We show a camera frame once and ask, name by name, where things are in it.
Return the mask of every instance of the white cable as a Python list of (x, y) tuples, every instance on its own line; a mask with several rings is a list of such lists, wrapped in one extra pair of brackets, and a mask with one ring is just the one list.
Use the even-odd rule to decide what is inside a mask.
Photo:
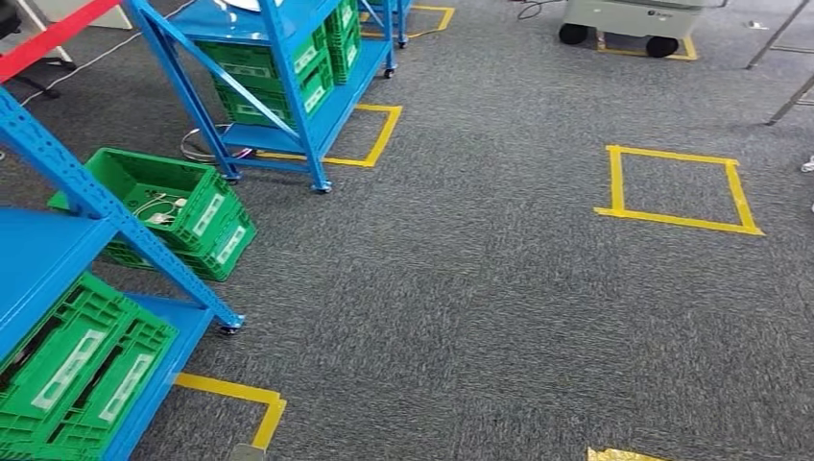
[[(183, 10), (184, 8), (186, 8), (186, 6), (187, 6), (187, 5), (192, 4), (194, 1), (195, 1), (195, 0), (189, 0), (188, 2), (186, 2), (186, 3), (184, 3), (183, 5), (179, 6), (179, 7), (178, 7), (178, 8), (176, 8), (174, 11), (170, 12), (169, 14), (167, 14), (167, 15), (166, 15), (166, 16), (164, 16), (164, 17), (170, 17), (170, 16), (173, 16), (173, 15), (175, 15), (175, 14), (178, 14), (178, 12), (180, 12), (181, 10)], [(105, 56), (108, 56), (108, 55), (110, 55), (110, 54), (112, 54), (112, 53), (115, 53), (115, 52), (116, 52), (116, 51), (117, 51), (119, 48), (121, 48), (121, 47), (123, 47), (123, 46), (127, 45), (128, 43), (130, 43), (131, 41), (133, 41), (133, 40), (135, 40), (135, 39), (139, 38), (139, 37), (140, 37), (142, 34), (143, 34), (142, 32), (136, 33), (135, 35), (133, 35), (133, 36), (129, 37), (129, 38), (128, 38), (128, 39), (126, 39), (125, 41), (123, 41), (123, 42), (121, 42), (121, 43), (119, 43), (119, 44), (117, 44), (117, 45), (113, 46), (112, 48), (110, 48), (109, 50), (107, 50), (105, 53), (102, 53), (101, 55), (97, 56), (97, 57), (96, 57), (96, 58), (94, 58), (93, 60), (88, 61), (88, 62), (86, 62), (86, 63), (84, 63), (84, 64), (80, 65), (79, 67), (77, 67), (77, 68), (76, 68), (74, 71), (72, 71), (72, 72), (71, 72), (71, 73), (69, 73), (68, 75), (65, 75), (65, 76), (63, 76), (63, 77), (59, 77), (58, 79), (54, 80), (54, 81), (53, 81), (53, 82), (51, 82), (51, 83), (50, 83), (48, 86), (46, 86), (46, 87), (45, 87), (45, 89), (46, 89), (46, 90), (47, 90), (47, 89), (51, 89), (51, 88), (53, 88), (54, 86), (56, 86), (57, 84), (59, 84), (59, 83), (61, 83), (61, 82), (64, 82), (64, 81), (66, 81), (66, 80), (70, 79), (71, 77), (73, 77), (74, 75), (76, 75), (76, 73), (77, 73), (77, 72), (79, 72), (80, 70), (85, 69), (85, 68), (87, 68), (87, 67), (89, 67), (89, 66), (91, 66), (91, 65), (95, 64), (96, 62), (98, 62), (98, 61), (100, 61), (102, 58), (104, 58)], [(39, 95), (40, 95), (40, 94), (42, 94), (42, 93), (43, 93), (43, 91), (38, 91), (38, 92), (36, 92), (36, 93), (32, 94), (31, 96), (29, 96), (28, 98), (26, 98), (26, 99), (25, 99), (25, 101), (23, 101), (23, 102), (22, 102), (21, 106), (25, 106), (26, 104), (30, 103), (30, 102), (31, 102), (33, 99), (35, 99), (37, 96), (39, 96)]]

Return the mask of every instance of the green crate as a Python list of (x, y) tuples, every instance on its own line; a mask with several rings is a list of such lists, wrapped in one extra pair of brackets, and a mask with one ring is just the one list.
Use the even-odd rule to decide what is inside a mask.
[(71, 405), (50, 444), (100, 457), (156, 371), (178, 330), (140, 309), (105, 363)]
[[(323, 105), (333, 90), (333, 86), (333, 72), (327, 51), (325, 51), (321, 57), (320, 65), (314, 68), (299, 87), (303, 103), (305, 104), (305, 112), (309, 116), (316, 113), (317, 109)], [(218, 85), (217, 90), (229, 120), (247, 125), (272, 126), (272, 122), (269, 119), (230, 87)], [(286, 124), (292, 127), (296, 126), (291, 106), (284, 93), (251, 88), (251, 94), (260, 100), (261, 103), (265, 104), (266, 107), (280, 117)]]
[(357, 0), (342, 0), (325, 20), (328, 43), (332, 37), (343, 37), (354, 27), (359, 26), (359, 3)]
[[(232, 273), (240, 255), (246, 250), (257, 229), (249, 214), (242, 208), (219, 226), (220, 234), (214, 245), (204, 252), (175, 252), (176, 256), (202, 279), (224, 281)], [(151, 269), (153, 266), (126, 243), (111, 243), (106, 248), (106, 255), (117, 263), (139, 269)]]
[[(213, 166), (189, 161), (102, 148), (85, 164), (90, 173), (135, 212), (152, 201), (138, 218), (168, 247), (187, 252), (211, 246), (217, 236), (209, 225), (219, 215), (239, 204), (237, 195)], [(156, 194), (166, 194), (162, 203)], [(183, 199), (183, 207), (166, 202)], [(51, 208), (68, 211), (68, 201), (59, 192), (48, 201)], [(155, 213), (168, 213), (173, 221), (158, 224), (148, 221)]]
[[(267, 91), (282, 91), (283, 86), (279, 72), (275, 66), (272, 51), (268, 46), (220, 43), (216, 41), (198, 41), (196, 44), (201, 48), (201, 51), (217, 62), (243, 86)], [(326, 47), (325, 27), (320, 26), (295, 51), (294, 72), (300, 82), (305, 80), (305, 77), (310, 75), (314, 67), (319, 65), (319, 57)], [(212, 76), (212, 78), (216, 84), (223, 84), (217, 77)]]
[(103, 281), (84, 274), (3, 359), (0, 459), (26, 444), (48, 441), (137, 309)]
[(347, 36), (341, 40), (339, 45), (329, 47), (331, 70), (333, 70), (333, 79), (336, 84), (347, 83), (353, 65), (358, 61), (361, 48), (362, 28), (358, 25), (347, 32)]

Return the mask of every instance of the yellow tape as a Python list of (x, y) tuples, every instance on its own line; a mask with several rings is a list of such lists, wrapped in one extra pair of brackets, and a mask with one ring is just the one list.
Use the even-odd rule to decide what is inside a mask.
[(645, 454), (622, 451), (621, 449), (605, 449), (594, 451), (587, 449), (587, 461), (666, 461)]
[(611, 209), (596, 207), (593, 209), (603, 216), (613, 216), (616, 218), (632, 218), (642, 221), (653, 221), (663, 224), (675, 224), (677, 226), (689, 226), (691, 228), (709, 229), (711, 231), (725, 231), (746, 233), (749, 235), (765, 235), (758, 228), (748, 228), (739, 224), (718, 223), (715, 221), (705, 221), (703, 219), (682, 218), (681, 216), (671, 216), (669, 214), (646, 213), (644, 211), (630, 211), (628, 209)]
[(743, 186), (740, 183), (740, 178), (735, 170), (735, 165), (727, 164), (727, 178), (730, 180), (730, 191), (732, 198), (735, 200), (735, 208), (738, 210), (740, 222), (745, 228), (756, 229), (752, 211), (749, 209), (749, 203), (746, 202), (746, 194), (743, 193)]
[(234, 382), (221, 381), (220, 379), (211, 377), (189, 375), (187, 373), (179, 373), (176, 377), (175, 384), (197, 391), (267, 404), (268, 408), (263, 415), (263, 419), (260, 421), (260, 427), (254, 433), (254, 439), (251, 445), (257, 449), (266, 449), (269, 447), (269, 444), (272, 442), (272, 437), (275, 435), (277, 425), (279, 425), (280, 418), (282, 418), (282, 412), (286, 406), (286, 400), (282, 400), (279, 393)]
[(257, 449), (267, 449), (269, 447), (287, 403), (286, 400), (279, 400), (277, 405), (269, 404), (269, 408), (266, 409), (266, 414), (260, 422), (260, 427), (254, 433), (254, 440), (251, 441), (252, 447)]
[[(682, 44), (684, 48), (683, 55), (670, 55), (667, 56), (666, 58), (675, 61), (697, 61), (698, 52), (695, 49), (695, 43), (692, 41), (692, 37), (686, 36), (682, 38)], [(608, 48), (607, 43), (603, 39), (596, 40), (596, 51), (600, 53), (610, 53), (612, 55), (622, 55), (622, 56), (641, 56), (641, 57), (648, 56), (647, 52), (645, 51), (619, 50), (615, 48)]]
[[(387, 119), (385, 119), (384, 125), (382, 125), (382, 129), (379, 132), (378, 138), (376, 138), (376, 142), (373, 143), (371, 151), (368, 152), (368, 154), (362, 160), (354, 158), (326, 157), (323, 158), (323, 163), (333, 163), (335, 165), (345, 165), (345, 166), (359, 166), (363, 168), (373, 168), (374, 166), (376, 166), (379, 157), (381, 156), (382, 152), (384, 152), (384, 148), (387, 147), (387, 143), (390, 142), (390, 137), (393, 135), (395, 124), (398, 122), (398, 118), (401, 116), (401, 111), (404, 108), (402, 106), (379, 106), (374, 104), (357, 104), (355, 109), (387, 113)], [(260, 158), (279, 158), (285, 160), (305, 160), (305, 156), (299, 154), (282, 154), (277, 152), (265, 152), (265, 151), (257, 151), (254, 156)]]
[(622, 154), (633, 154), (636, 156), (671, 158), (673, 160), (685, 160), (685, 161), (700, 161), (703, 163), (720, 163), (722, 165), (739, 164), (738, 161), (734, 158), (696, 156), (694, 154), (679, 154), (677, 152), (655, 151), (652, 149), (638, 149), (636, 147), (614, 146), (614, 145), (608, 146), (608, 149), (618, 149), (619, 152), (621, 152)]
[(625, 179), (622, 175), (622, 151), (619, 146), (608, 146), (610, 154), (610, 203), (613, 209), (625, 209)]
[[(452, 16), (455, 14), (455, 9), (452, 7), (429, 7), (424, 5), (413, 5), (412, 8), (413, 10), (425, 10), (428, 12), (443, 12), (443, 16), (441, 16), (441, 21), (438, 23), (438, 26), (435, 29), (431, 29), (429, 31), (416, 32), (413, 34), (405, 34), (407, 38), (418, 38), (420, 36), (426, 36), (427, 34), (445, 31), (446, 28), (449, 27), (449, 22), (452, 20)], [(362, 22), (366, 22), (368, 19), (370, 19), (370, 17), (371, 15), (368, 12), (362, 12), (361, 14), (359, 14), (359, 20), (361, 20)], [(362, 36), (383, 37), (384, 35), (378, 32), (363, 32)]]

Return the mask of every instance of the white label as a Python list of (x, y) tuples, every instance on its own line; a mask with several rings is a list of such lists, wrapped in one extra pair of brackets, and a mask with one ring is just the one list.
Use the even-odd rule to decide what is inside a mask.
[(195, 225), (193, 228), (192, 233), (198, 235), (204, 235), (206, 232), (206, 228), (209, 227), (209, 223), (212, 222), (212, 218), (218, 214), (218, 210), (221, 209), (221, 205), (224, 204), (224, 196), (221, 194), (215, 194), (212, 197), (212, 200), (209, 202), (209, 206), (206, 208), (206, 211), (203, 212), (201, 215), (201, 219), (198, 220), (198, 224)]
[(227, 262), (231, 254), (234, 253), (234, 250), (237, 248), (237, 245), (241, 240), (243, 240), (244, 235), (246, 235), (246, 228), (243, 226), (238, 226), (227, 245), (221, 250), (218, 257), (215, 258), (215, 260), (218, 261), (218, 264)]
[(320, 102), (324, 94), (325, 88), (323, 88), (323, 86), (320, 85), (320, 87), (317, 88), (316, 91), (314, 91), (314, 94), (312, 94), (311, 97), (308, 98), (308, 101), (305, 101), (305, 111), (310, 112), (314, 108), (314, 106), (316, 106), (317, 103)]
[(294, 72), (299, 74), (299, 72), (308, 65), (309, 62), (313, 61), (314, 58), (317, 56), (317, 49), (314, 48), (314, 45), (308, 48), (308, 51), (305, 52), (302, 56), (299, 57), (297, 62), (294, 63)]
[(353, 64), (353, 60), (356, 59), (356, 43), (350, 45), (350, 48), (347, 49), (347, 65)]
[(342, 28), (344, 29), (347, 27), (348, 22), (353, 17), (353, 10), (350, 8), (350, 5), (345, 5), (342, 9)]
[(71, 385), (79, 370), (82, 369), (84, 364), (93, 356), (93, 353), (99, 349), (102, 340), (105, 339), (107, 333), (89, 329), (79, 340), (74, 350), (68, 355), (68, 358), (62, 363), (62, 366), (51, 376), (51, 380), (45, 387), (39, 391), (39, 394), (31, 400), (31, 405), (42, 408), (45, 411), (51, 409), (54, 403), (62, 397), (65, 389)]
[(237, 65), (229, 64), (227, 62), (219, 62), (221, 67), (231, 75), (247, 75), (249, 77), (260, 77), (263, 79), (271, 79), (272, 73), (269, 69), (263, 67), (254, 67), (251, 65)]
[(107, 421), (108, 423), (115, 421), (116, 417), (122, 411), (122, 408), (124, 408), (125, 403), (127, 403), (127, 400), (133, 391), (135, 391), (135, 386), (138, 385), (138, 381), (140, 381), (144, 374), (147, 373), (147, 370), (150, 369), (153, 359), (154, 357), (152, 355), (146, 353), (140, 353), (135, 358), (135, 362), (130, 367), (125, 378), (122, 379), (119, 387), (116, 388), (113, 397), (108, 400), (108, 404), (105, 405), (105, 409), (102, 410), (102, 413), (99, 413), (100, 420)]

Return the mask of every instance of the cable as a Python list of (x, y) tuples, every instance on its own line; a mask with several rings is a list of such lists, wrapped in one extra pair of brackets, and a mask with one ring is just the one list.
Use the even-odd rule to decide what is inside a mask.
[[(186, 8), (188, 5), (191, 5), (193, 2), (195, 2), (195, 0), (189, 0), (188, 2), (184, 3), (183, 5), (181, 5), (180, 7), (176, 8), (174, 11), (170, 12), (169, 14), (167, 14), (167, 15), (166, 15), (166, 16), (164, 16), (164, 17), (170, 17), (170, 16), (173, 16), (173, 15), (175, 15), (175, 14), (178, 14), (178, 13), (179, 13), (181, 10), (183, 10), (184, 8)], [(114, 52), (115, 52), (116, 50), (118, 50), (119, 48), (121, 48), (121, 47), (123, 47), (123, 46), (127, 45), (128, 43), (130, 43), (131, 41), (133, 41), (133, 40), (135, 40), (135, 39), (139, 38), (139, 37), (140, 37), (142, 34), (143, 34), (142, 32), (139, 32), (139, 33), (137, 33), (137, 34), (135, 34), (135, 35), (133, 35), (133, 36), (130, 36), (128, 39), (126, 39), (125, 41), (123, 41), (123, 42), (121, 42), (121, 43), (119, 43), (119, 44), (117, 44), (117, 45), (115, 45), (115, 46), (113, 46), (112, 48), (110, 48), (109, 50), (107, 50), (105, 53), (102, 53), (101, 55), (97, 56), (96, 58), (94, 58), (94, 59), (92, 59), (92, 60), (90, 60), (90, 61), (88, 61), (88, 62), (86, 62), (86, 63), (84, 63), (84, 64), (82, 64), (82, 65), (80, 65), (79, 67), (77, 67), (76, 69), (74, 69), (74, 70), (73, 70), (71, 73), (69, 73), (68, 75), (65, 75), (64, 77), (59, 77), (58, 79), (54, 80), (54, 81), (53, 81), (53, 82), (51, 82), (51, 83), (50, 83), (48, 86), (46, 86), (46, 87), (45, 87), (45, 89), (46, 89), (46, 90), (49, 90), (49, 89), (53, 88), (54, 86), (56, 86), (57, 84), (62, 83), (62, 82), (64, 82), (64, 81), (66, 81), (66, 80), (70, 79), (71, 77), (73, 77), (74, 75), (76, 75), (76, 73), (77, 73), (77, 72), (79, 72), (79, 71), (81, 71), (82, 69), (85, 69), (85, 68), (87, 68), (87, 67), (89, 67), (89, 66), (91, 66), (91, 65), (95, 64), (96, 62), (98, 62), (98, 61), (99, 61), (99, 60), (101, 60), (102, 58), (104, 58), (104, 57), (106, 57), (106, 56), (110, 55), (111, 53), (114, 53)], [(32, 94), (31, 96), (29, 96), (28, 98), (26, 98), (26, 99), (25, 99), (25, 100), (22, 102), (22, 104), (21, 104), (20, 106), (25, 106), (26, 104), (30, 103), (32, 100), (34, 100), (36, 97), (38, 97), (39, 95), (41, 95), (41, 94), (42, 94), (42, 93), (44, 93), (44, 92), (45, 92), (45, 91), (38, 91), (38, 92), (36, 92), (36, 93)]]
[[(532, 17), (537, 17), (542, 12), (542, 6), (547, 5), (549, 3), (560, 3), (564, 2), (565, 0), (523, 0), (521, 3), (526, 5), (526, 8), (520, 10), (517, 14), (517, 20), (522, 21), (523, 19), (531, 19)], [(524, 15), (527, 11), (531, 10), (532, 8), (537, 8), (537, 11), (534, 14)]]

